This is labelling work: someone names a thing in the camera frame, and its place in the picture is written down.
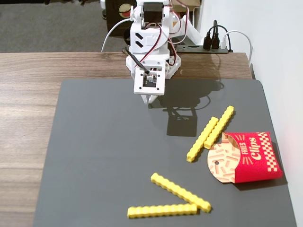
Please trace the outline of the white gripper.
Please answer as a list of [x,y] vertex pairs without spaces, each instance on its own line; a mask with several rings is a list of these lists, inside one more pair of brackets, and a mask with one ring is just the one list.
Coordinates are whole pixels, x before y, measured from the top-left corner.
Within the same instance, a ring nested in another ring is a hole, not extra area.
[[[140,63],[146,68],[159,68],[166,66],[166,60],[169,58],[169,50],[157,50],[153,51],[149,56],[147,56],[144,60],[144,54],[135,54],[135,57],[140,61]],[[130,75],[133,79],[135,79],[135,70],[136,68],[140,68],[139,65],[136,65],[136,62],[130,57],[126,58],[126,66],[130,70]],[[141,95],[144,104],[152,104],[158,96],[156,95]]]

